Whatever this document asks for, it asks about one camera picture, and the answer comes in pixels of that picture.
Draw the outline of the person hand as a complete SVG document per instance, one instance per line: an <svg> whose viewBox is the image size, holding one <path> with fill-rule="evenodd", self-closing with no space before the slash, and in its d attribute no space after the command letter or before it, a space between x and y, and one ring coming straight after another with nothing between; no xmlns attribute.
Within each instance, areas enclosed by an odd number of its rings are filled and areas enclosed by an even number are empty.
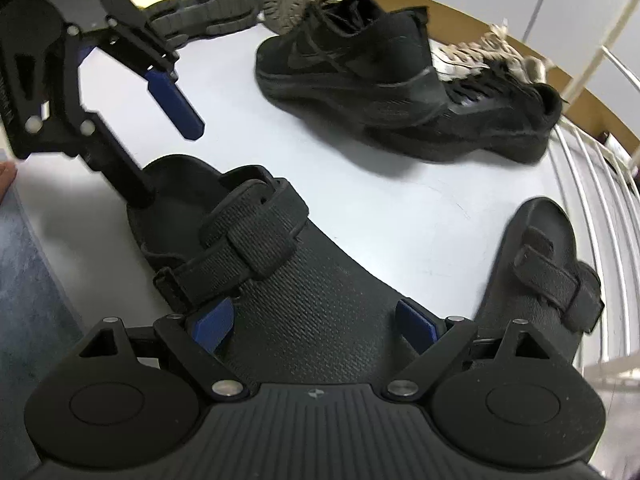
<svg viewBox="0 0 640 480"><path fill-rule="evenodd" d="M17 175L17 166L12 160L0 162L0 203L9 191Z"/></svg>

